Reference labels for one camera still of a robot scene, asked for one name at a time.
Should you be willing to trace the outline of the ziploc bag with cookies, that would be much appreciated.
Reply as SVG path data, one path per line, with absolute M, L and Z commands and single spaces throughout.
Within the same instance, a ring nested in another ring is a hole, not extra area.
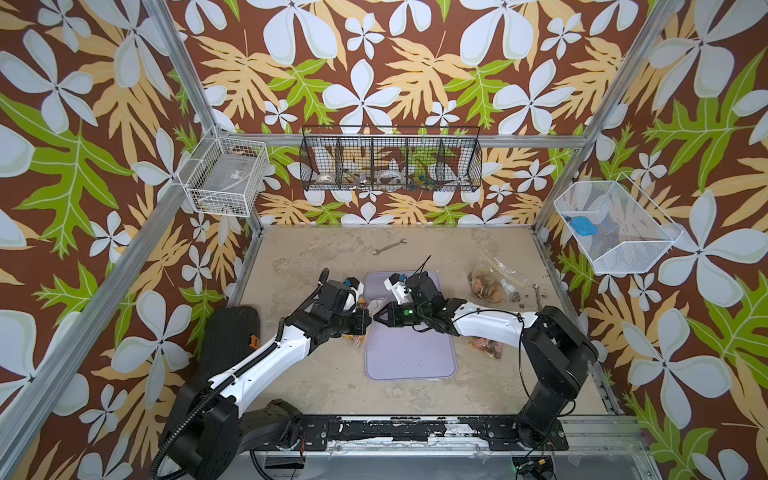
M 366 313 L 369 313 L 370 304 L 371 302 L 368 299 L 366 299 L 364 296 L 361 296 L 357 302 L 358 309 Z M 363 333 L 362 335 L 347 334 L 347 335 L 343 335 L 343 338 L 348 340 L 356 350 L 361 350 L 364 347 L 367 340 L 365 333 Z

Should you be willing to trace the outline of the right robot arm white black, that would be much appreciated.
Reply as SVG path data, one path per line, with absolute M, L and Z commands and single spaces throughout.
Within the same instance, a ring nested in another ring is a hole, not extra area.
M 425 326 L 455 337 L 485 338 L 525 353 L 537 376 L 528 400 L 516 415 L 513 437 L 537 449 L 547 442 L 558 417 L 576 400 L 593 364 L 596 347 L 554 306 L 537 312 L 483 307 L 465 299 L 438 297 L 418 304 L 373 300 L 373 320 L 389 328 Z

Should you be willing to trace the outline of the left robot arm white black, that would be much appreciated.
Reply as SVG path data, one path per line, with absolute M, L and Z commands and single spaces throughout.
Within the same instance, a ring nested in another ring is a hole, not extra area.
M 364 284 L 354 277 L 338 282 L 327 276 L 324 270 L 313 294 L 281 321 L 264 346 L 224 372 L 182 387 L 150 479 L 218 478 L 243 450 L 240 421 L 250 403 L 317 346 L 365 331 L 370 316 L 359 307 Z

